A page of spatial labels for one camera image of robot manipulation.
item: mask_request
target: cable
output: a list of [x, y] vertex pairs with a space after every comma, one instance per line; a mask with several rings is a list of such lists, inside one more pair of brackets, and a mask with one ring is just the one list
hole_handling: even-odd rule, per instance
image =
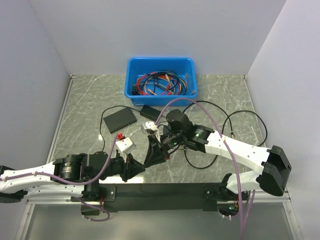
[[247, 219], [248, 219], [248, 216], [249, 216], [249, 211], [251, 210], [252, 205], [253, 205], [253, 203], [254, 203], [255, 194], [256, 194], [256, 190], [253, 190], [253, 191], [252, 191], [251, 201], [250, 201], [250, 203], [249, 203], [248, 210], [246, 211], [246, 214], [245, 214], [245, 217], [244, 217], [243, 232], [245, 231], [245, 226], [246, 226], [246, 224], [247, 224]]
[[[230, 119], [230, 116], [228, 115], [228, 113], [222, 108], [220, 107], [219, 105], [211, 102], [211, 101], [204, 101], [204, 100], [200, 100], [200, 101], [196, 101], [197, 103], [207, 103], [207, 104], [211, 104], [215, 107], [217, 107], [218, 109], [220, 109], [226, 116], [227, 116], [227, 119], [229, 119], [229, 122], [230, 122], [230, 129], [231, 129], [231, 135], [234, 134], [234, 131], [233, 131], [233, 128], [232, 128], [232, 123], [231, 123], [231, 119]], [[187, 106], [183, 111], [182, 113], [184, 114], [186, 112], [186, 110], [188, 108], [190, 108], [192, 105], [194, 105], [194, 103], [191, 103], [189, 106]]]
[[169, 155], [175, 153], [177, 150], [179, 150], [180, 144], [178, 144], [178, 146], [171, 152], [168, 152]]
[[223, 132], [224, 129], [225, 129], [225, 125], [226, 125], [227, 120], [228, 120], [228, 119], [230, 120], [230, 117], [231, 117], [232, 115], [234, 115], [234, 114], [237, 114], [237, 113], [252, 113], [252, 114], [256, 115], [256, 116], [258, 117], [258, 119], [260, 119], [261, 123], [263, 124], [264, 130], [265, 130], [264, 140], [262, 141], [262, 143], [260, 143], [260, 144], [258, 145], [258, 147], [262, 146], [262, 145], [266, 142], [266, 140], [267, 140], [267, 138], [268, 138], [268, 130], [267, 130], [267, 126], [266, 126], [266, 124], [264, 123], [264, 121], [263, 121], [263, 120], [261, 119], [261, 117], [260, 117], [258, 114], [256, 114], [254, 111], [250, 111], [250, 110], [239, 110], [239, 111], [235, 111], [235, 112], [231, 113], [231, 114], [226, 118], [226, 120], [225, 120], [224, 123], [223, 123], [222, 132]]
[[[147, 89], [147, 84], [153, 85], [153, 91]], [[140, 95], [157, 95], [156, 87], [163, 92], [160, 95], [186, 95], [187, 83], [171, 70], [154, 71], [139, 77], [135, 83]]]
[[213, 161], [212, 161], [209, 165], [203, 166], [203, 167], [199, 167], [199, 166], [193, 165], [193, 164], [189, 161], [189, 159], [188, 159], [188, 157], [187, 157], [187, 149], [185, 148], [185, 146], [183, 146], [183, 150], [184, 150], [185, 160], [187, 161], [187, 163], [188, 163], [191, 167], [193, 167], [193, 168], [195, 168], [195, 169], [207, 169], [207, 168], [211, 167], [211, 166], [216, 162], [216, 160], [217, 160], [217, 158], [218, 158], [218, 155], [216, 155], [216, 156], [214, 157]]
[[101, 120], [100, 120], [100, 127], [99, 127], [100, 136], [101, 136], [101, 138], [102, 138], [102, 140], [103, 140], [103, 147], [102, 147], [102, 150], [101, 150], [102, 152], [105, 150], [105, 146], [106, 146], [106, 140], [105, 140], [104, 136], [103, 136], [102, 133], [101, 133], [101, 127], [102, 127], [102, 122], [103, 122], [103, 119], [104, 119], [104, 113], [105, 113], [106, 111], [108, 111], [109, 109], [114, 109], [114, 108], [117, 108], [117, 107], [130, 108], [131, 110], [135, 110], [135, 111], [137, 111], [137, 112], [140, 113], [140, 111], [139, 111], [138, 109], [135, 109], [135, 108], [130, 107], [130, 106], [124, 106], [124, 105], [116, 105], [116, 106], [108, 107], [107, 109], [105, 109], [105, 110], [102, 112], [102, 114], [101, 114]]
[[[248, 191], [248, 198], [247, 198], [247, 200], [246, 200], [246, 202], [245, 202], [245, 204], [244, 204], [244, 209], [246, 208], [246, 206], [248, 205], [248, 203], [249, 203], [249, 199], [250, 199], [250, 195], [251, 195], [251, 191]], [[223, 211], [225, 211], [225, 212], [228, 212], [228, 211], [230, 211], [230, 209], [228, 209], [228, 208], [218, 208], [218, 211], [220, 212], [220, 210], [223, 210]], [[235, 218], [235, 217], [237, 217], [239, 215], [239, 212], [237, 211], [236, 212], [236, 214], [235, 215], [233, 215], [233, 216], [231, 216], [231, 218], [233, 219], [233, 218]]]
[[[196, 102], [197, 102], [197, 103], [207, 103], [207, 104], [211, 104], [211, 105], [217, 107], [218, 109], [220, 109], [220, 110], [227, 116], [227, 119], [229, 119], [230, 129], [231, 129], [231, 135], [234, 137], [234, 131], [233, 131], [233, 128], [232, 128], [231, 119], [230, 119], [228, 113], [227, 113], [222, 107], [220, 107], [219, 105], [217, 105], [217, 104], [215, 104], [215, 103], [213, 103], [213, 102], [210, 102], [210, 101], [200, 100], [200, 101], [196, 101]], [[187, 110], [188, 108], [190, 108], [192, 105], [194, 105], [194, 103], [191, 103], [189, 106], [187, 106], [187, 107], [182, 111], [182, 113], [184, 114], [184, 113], [186, 112], [186, 110]], [[207, 169], [207, 168], [211, 167], [211, 166], [216, 162], [216, 160], [217, 160], [217, 158], [218, 158], [218, 155], [216, 155], [216, 156], [214, 157], [213, 161], [212, 161], [211, 163], [209, 163], [209, 165], [207, 165], [207, 166], [204, 166], [204, 167], [194, 166], [194, 165], [189, 161], [189, 159], [188, 159], [188, 157], [187, 157], [187, 149], [185, 149], [185, 146], [183, 147], [183, 150], [184, 150], [185, 160], [187, 161], [187, 163], [188, 163], [191, 167], [193, 167], [193, 168], [195, 168], [195, 169]]]
[[90, 204], [84, 202], [80, 197], [77, 197], [76, 199], [78, 199], [83, 205], [85, 205], [89, 208], [95, 209], [95, 210], [102, 211], [108, 215], [106, 218], [103, 218], [103, 219], [93, 219], [88, 216], [82, 215], [83, 218], [88, 219], [89, 221], [92, 221], [92, 222], [104, 222], [110, 218], [110, 212], [108, 212], [107, 210], [100, 208], [100, 207], [97, 207], [97, 206], [90, 205]]
[[[167, 105], [165, 105], [165, 107], [162, 109], [162, 111], [160, 112], [160, 115], [158, 116], [155, 124], [157, 125], [158, 122], [160, 121], [161, 115], [165, 112], [165, 110], [174, 102], [179, 101], [179, 100], [187, 100], [190, 101], [194, 104], [196, 104], [197, 106], [199, 106], [204, 112], [205, 114], [209, 117], [209, 119], [211, 120], [211, 122], [214, 124], [215, 126], [215, 130], [219, 133], [220, 137], [222, 138], [222, 133], [218, 127], [218, 124], [216, 123], [216, 121], [213, 119], [213, 117], [210, 115], [210, 113], [198, 102], [194, 101], [193, 99], [189, 99], [186, 97], [179, 97], [176, 99], [171, 100]], [[239, 168], [238, 168], [238, 163], [236, 161], [236, 157], [233, 154], [233, 152], [231, 151], [229, 145], [227, 144], [227, 142], [224, 140], [223, 141], [226, 149], [228, 150], [228, 152], [230, 153], [230, 156], [232, 158], [233, 164], [234, 164], [234, 168], [235, 168], [235, 175], [236, 175], [236, 181], [237, 181], [237, 190], [238, 190], [238, 199], [239, 199], [239, 214], [240, 214], [240, 231], [241, 231], [241, 235], [243, 235], [243, 231], [244, 231], [244, 218], [243, 218], [243, 205], [242, 205], [242, 191], [241, 191], [241, 183], [240, 183], [240, 173], [239, 173]]]
[[58, 180], [59, 182], [62, 182], [64, 184], [69, 184], [69, 185], [77, 185], [77, 186], [83, 186], [83, 185], [88, 185], [88, 184], [91, 184], [93, 183], [94, 181], [98, 180], [100, 178], [100, 176], [103, 174], [103, 172], [106, 170], [106, 168], [109, 166], [110, 164], [110, 161], [111, 161], [111, 155], [112, 155], [112, 152], [114, 150], [114, 147], [115, 147], [115, 144], [116, 144], [116, 141], [117, 141], [117, 136], [118, 134], [116, 134], [114, 136], [114, 139], [113, 139], [113, 142], [111, 144], [111, 148], [110, 148], [110, 152], [108, 154], [108, 157], [106, 158], [105, 160], [105, 163], [103, 165], [103, 167], [101, 168], [100, 172], [94, 177], [92, 178], [91, 180], [89, 181], [83, 181], [83, 182], [73, 182], [73, 181], [68, 181], [68, 180], [65, 180], [61, 177], [58, 177], [56, 175], [53, 175], [51, 173], [46, 173], [46, 172], [39, 172], [39, 171], [35, 171], [35, 172], [29, 172], [29, 173], [24, 173], [24, 174], [20, 174], [20, 175], [16, 175], [16, 176], [6, 176], [4, 179], [0, 179], [0, 181], [7, 181], [7, 180], [11, 180], [11, 179], [18, 179], [18, 178], [22, 178], [22, 177], [26, 177], [26, 176], [31, 176], [31, 175], [44, 175], [44, 176], [49, 176], [53, 179], [56, 179]]

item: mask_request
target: gray marble surface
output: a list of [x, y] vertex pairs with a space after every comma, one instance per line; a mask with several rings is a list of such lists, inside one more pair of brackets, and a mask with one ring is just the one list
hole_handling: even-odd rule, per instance
[[[133, 106], [131, 101], [124, 96], [125, 75], [77, 75], [73, 79], [70, 95], [62, 119], [61, 129], [57, 144], [53, 152], [52, 161], [69, 154], [87, 153], [93, 154], [101, 151], [103, 141], [99, 133], [101, 113], [104, 109], [114, 105], [126, 105], [138, 110], [139, 106]], [[228, 114], [237, 110], [251, 110], [253, 105], [243, 75], [197, 75], [198, 98], [213, 102]], [[226, 119], [225, 114], [218, 108], [203, 103], [213, 118], [222, 128]], [[112, 114], [121, 107], [108, 110], [104, 116]], [[200, 124], [214, 128], [209, 118], [198, 107], [192, 106], [187, 110], [189, 119], [194, 124]], [[137, 122], [120, 130], [126, 137], [130, 137], [136, 144], [132, 152], [134, 158], [143, 163], [148, 149], [148, 139], [140, 131], [143, 121], [138, 112], [134, 112]], [[248, 144], [257, 145], [262, 142], [263, 136], [257, 118], [251, 113], [238, 113], [231, 117], [232, 126], [237, 140]], [[106, 125], [102, 125], [102, 135], [106, 141], [105, 152], [109, 153], [109, 147], [116, 133], [110, 134]], [[230, 128], [227, 125], [225, 135], [230, 136]], [[188, 158], [195, 166], [208, 165], [214, 155], [196, 151], [187, 151]], [[239, 164], [240, 172], [249, 169]], [[182, 150], [176, 151], [166, 163], [158, 164], [146, 169], [128, 183], [207, 183], [220, 182], [225, 174], [234, 173], [232, 160], [218, 157], [217, 161], [207, 169], [194, 169], [186, 162]], [[108, 177], [105, 183], [120, 183], [120, 177]]]

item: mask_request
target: black wire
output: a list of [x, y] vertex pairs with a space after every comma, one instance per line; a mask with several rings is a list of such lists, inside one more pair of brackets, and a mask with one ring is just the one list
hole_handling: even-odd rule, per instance
[[162, 123], [167, 123], [167, 121], [158, 122], [158, 125], [159, 125], [159, 124], [162, 124]]
[[207, 169], [207, 168], [211, 167], [212, 164], [214, 164], [214, 163], [216, 162], [217, 158], [218, 158], [218, 155], [216, 155], [216, 156], [214, 157], [213, 161], [212, 161], [209, 165], [203, 166], [203, 167], [198, 167], [198, 166], [193, 165], [193, 164], [189, 161], [189, 159], [188, 159], [188, 157], [187, 157], [187, 149], [186, 149], [185, 147], [183, 147], [183, 150], [184, 150], [185, 160], [187, 161], [187, 163], [188, 163], [191, 167], [193, 167], [193, 168], [195, 168], [195, 169]]
[[[219, 106], [215, 105], [215, 104], [212, 103], [212, 102], [207, 102], [207, 101], [197, 101], [197, 102], [209, 103], [209, 104], [212, 104], [212, 105], [220, 108]], [[190, 104], [187, 108], [185, 108], [185, 109], [183, 110], [183, 113], [184, 113], [191, 105], [192, 105], [192, 104]], [[261, 123], [263, 124], [264, 129], [265, 129], [265, 138], [264, 138], [263, 142], [258, 145], [258, 147], [262, 146], [262, 145], [266, 142], [266, 140], [267, 140], [267, 138], [268, 138], [267, 126], [266, 126], [266, 124], [264, 123], [264, 121], [261, 119], [261, 117], [260, 117], [258, 114], [256, 114], [254, 111], [250, 111], [250, 110], [239, 110], [239, 111], [235, 111], [235, 112], [231, 113], [230, 115], [228, 115], [222, 108], [220, 108], [220, 109], [227, 115], [227, 118], [225, 119], [225, 121], [224, 121], [224, 123], [223, 123], [223, 126], [222, 126], [222, 131], [221, 131], [222, 134], [224, 133], [226, 123], [227, 123], [227, 121], [229, 120], [229, 122], [230, 122], [230, 128], [231, 128], [231, 134], [233, 135], [233, 129], [232, 129], [231, 120], [230, 120], [230, 117], [231, 117], [232, 115], [237, 114], [237, 113], [252, 113], [252, 114], [256, 115], [256, 116], [260, 119], [260, 121], [261, 121]], [[185, 160], [188, 162], [188, 164], [189, 164], [191, 167], [193, 167], [193, 168], [195, 168], [195, 169], [207, 169], [207, 168], [211, 167], [211, 166], [216, 162], [216, 160], [217, 160], [217, 158], [218, 158], [218, 155], [216, 155], [216, 156], [214, 157], [213, 161], [212, 161], [209, 165], [204, 166], [204, 167], [197, 167], [197, 166], [194, 166], [194, 165], [189, 161], [189, 159], [188, 159], [188, 157], [187, 157], [187, 151], [186, 151], [186, 149], [185, 149], [185, 146], [183, 147], [183, 150], [184, 150]]]
[[262, 146], [262, 145], [266, 142], [266, 140], [267, 140], [267, 138], [268, 138], [268, 130], [267, 130], [267, 126], [266, 126], [266, 124], [264, 123], [264, 121], [263, 121], [263, 120], [261, 119], [261, 117], [260, 117], [258, 114], [256, 114], [254, 111], [250, 111], [250, 110], [239, 110], [239, 111], [235, 111], [235, 112], [231, 113], [231, 114], [226, 118], [226, 120], [225, 120], [224, 123], [223, 123], [222, 133], [224, 132], [224, 129], [225, 129], [225, 125], [226, 125], [227, 120], [228, 120], [228, 119], [230, 120], [230, 117], [231, 117], [232, 115], [234, 115], [234, 114], [237, 114], [237, 113], [251, 113], [251, 114], [256, 115], [256, 116], [258, 117], [258, 119], [260, 119], [261, 123], [263, 124], [264, 130], [265, 130], [264, 140], [263, 140], [262, 143], [260, 143], [260, 144], [258, 145], [258, 147]]
[[133, 107], [130, 107], [130, 106], [124, 106], [124, 105], [116, 105], [116, 106], [112, 106], [112, 107], [108, 107], [107, 109], [105, 109], [102, 114], [101, 114], [101, 120], [100, 120], [100, 128], [99, 128], [99, 132], [100, 132], [100, 135], [101, 135], [101, 138], [103, 140], [103, 148], [102, 148], [102, 152], [105, 150], [105, 146], [106, 146], [106, 140], [104, 138], [104, 136], [102, 136], [102, 133], [101, 133], [101, 127], [102, 127], [102, 121], [104, 119], [104, 113], [109, 110], [109, 109], [114, 109], [114, 108], [117, 108], [117, 107], [123, 107], [123, 108], [129, 108], [129, 109], [132, 109], [132, 110], [135, 110], [137, 112], [140, 113], [140, 111], [138, 109], [135, 109]]
[[[229, 122], [230, 122], [230, 129], [231, 129], [231, 134], [233, 135], [234, 131], [233, 131], [233, 128], [232, 128], [232, 123], [231, 123], [231, 120], [229, 118], [229, 115], [228, 113], [220, 106], [218, 106], [217, 104], [213, 103], [213, 102], [210, 102], [210, 101], [204, 101], [204, 100], [201, 100], [201, 101], [196, 101], [197, 103], [207, 103], [207, 104], [211, 104], [215, 107], [217, 107], [218, 109], [220, 109], [226, 116], [227, 116], [227, 119], [229, 119]], [[194, 105], [194, 103], [191, 103], [189, 106], [187, 106], [183, 111], [182, 113], [184, 114], [185, 111], [190, 108], [192, 105]]]
[[171, 152], [168, 152], [169, 155], [173, 154], [174, 152], [176, 152], [177, 150], [179, 150], [180, 144], [178, 144], [178, 146]]
[[143, 83], [140, 83], [140, 84], [142, 85], [141, 88], [143, 89], [143, 88], [145, 87], [146, 83], [147, 83], [149, 80], [153, 80], [153, 88], [154, 88], [154, 89], [155, 89], [155, 80], [156, 80], [157, 85], [158, 85], [157, 87], [159, 87], [159, 82], [158, 82], [159, 79], [158, 79], [158, 76], [159, 76], [160, 74], [167, 74], [167, 75], [170, 75], [171, 77], [173, 77], [173, 78], [176, 79], [176, 83], [175, 83], [171, 88], [169, 88], [168, 90], [173, 90], [173, 89], [175, 89], [178, 84], [180, 84], [181, 87], [183, 86], [183, 83], [182, 83], [182, 81], [181, 81], [182, 78], [180, 78], [177, 73], [175, 73], [174, 71], [170, 71], [170, 70], [161, 70], [161, 71], [157, 71], [157, 72], [155, 72], [155, 73], [153, 73], [153, 74], [150, 74], [150, 73], [147, 74], [148, 77], [147, 77], [146, 79], [144, 79], [144, 82], [143, 82]]
[[[217, 105], [217, 104], [215, 104], [215, 103], [213, 103], [213, 102], [204, 101], [204, 100], [197, 101], [197, 103], [207, 103], [207, 104], [211, 104], [211, 105], [217, 107], [218, 109], [220, 109], [222, 112], [224, 112], [224, 114], [227, 116], [227, 119], [229, 119], [229, 122], [230, 122], [231, 135], [234, 135], [234, 131], [233, 131], [233, 128], [232, 128], [231, 119], [230, 119], [228, 113], [227, 113], [222, 107], [220, 107], [219, 105]], [[194, 105], [194, 103], [191, 103], [189, 106], [187, 106], [187, 107], [182, 111], [182, 113], [185, 113], [186, 110], [187, 110], [188, 108], [190, 108], [192, 105]], [[188, 159], [188, 157], [187, 157], [187, 149], [186, 149], [185, 147], [186, 147], [186, 146], [183, 146], [185, 160], [187, 161], [187, 163], [188, 163], [191, 167], [193, 167], [193, 168], [195, 168], [195, 169], [207, 169], [207, 168], [210, 168], [210, 167], [216, 162], [216, 160], [217, 160], [217, 158], [218, 158], [218, 155], [216, 155], [216, 156], [214, 157], [214, 159], [212, 160], [212, 162], [211, 162], [209, 165], [203, 166], [203, 167], [198, 167], [198, 166], [193, 165], [193, 164], [189, 161], [189, 159]]]
[[164, 124], [158, 124], [158, 127], [161, 127], [161, 126], [167, 126], [167, 125], [164, 125]]

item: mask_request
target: blue plastic bin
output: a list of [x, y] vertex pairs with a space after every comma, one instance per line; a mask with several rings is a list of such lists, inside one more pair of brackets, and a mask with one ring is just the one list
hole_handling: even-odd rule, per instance
[[[187, 82], [186, 95], [132, 95], [132, 87], [144, 74], [155, 71], [171, 70]], [[198, 95], [195, 64], [187, 57], [133, 57], [128, 61], [124, 85], [124, 95], [135, 106], [165, 106], [173, 99], [185, 97], [195, 99]], [[190, 102], [179, 100], [172, 106], [187, 106]]]

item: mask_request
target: white arm segment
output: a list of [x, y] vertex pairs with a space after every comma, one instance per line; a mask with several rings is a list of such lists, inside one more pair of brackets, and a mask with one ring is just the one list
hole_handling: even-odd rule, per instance
[[124, 162], [127, 162], [127, 155], [131, 153], [135, 148], [136, 145], [134, 142], [130, 139], [130, 137], [126, 137], [122, 140], [115, 142], [117, 148], [119, 149], [119, 152], [121, 154], [121, 157], [123, 157]]
[[259, 175], [262, 174], [264, 170], [262, 162], [266, 162], [269, 157], [267, 147], [253, 146], [224, 135], [222, 135], [221, 138], [219, 133], [215, 131], [207, 138], [208, 144], [205, 145], [205, 152], [220, 155], [227, 159], [232, 159], [226, 145], [224, 144], [224, 140], [233, 152], [237, 163], [251, 168]]
[[34, 198], [39, 196], [68, 196], [80, 198], [83, 196], [82, 191], [85, 190], [84, 185], [43, 185], [34, 186], [26, 189], [28, 191], [27, 197]]
[[[55, 171], [55, 165], [53, 165], [53, 162], [50, 162], [46, 165], [23, 169], [23, 170], [5, 170], [0, 177], [1, 179], [5, 179], [6, 177], [13, 177], [16, 175], [35, 173], [35, 172], [54, 174], [54, 171]], [[52, 181], [49, 176], [29, 175], [29, 176], [19, 177], [16, 179], [0, 181], [0, 192], [4, 194], [13, 194], [23, 189], [32, 188], [34, 186], [41, 186], [41, 185], [60, 185], [60, 183]]]
[[[259, 177], [259, 173], [255, 171], [247, 171], [244, 173], [240, 173], [240, 183], [241, 183], [241, 191], [251, 191], [261, 189], [260, 184], [256, 181], [257, 177]], [[226, 186], [231, 192], [238, 194], [238, 184], [237, 184], [237, 176], [233, 173], [229, 179]]]
[[154, 121], [147, 121], [146, 123], [142, 123], [140, 127], [143, 134], [154, 134], [156, 139], [160, 142], [160, 133], [158, 130], [158, 126]]
[[[1, 179], [35, 172], [54, 174], [54, 171], [55, 165], [53, 165], [53, 162], [50, 162], [43, 166], [23, 170], [5, 170], [1, 175]], [[82, 197], [82, 191], [84, 191], [84, 189], [85, 186], [83, 185], [64, 185], [52, 181], [49, 176], [45, 175], [29, 175], [0, 181], [1, 193], [13, 194], [20, 190], [26, 190], [29, 198], [38, 196], [71, 196], [79, 198]]]

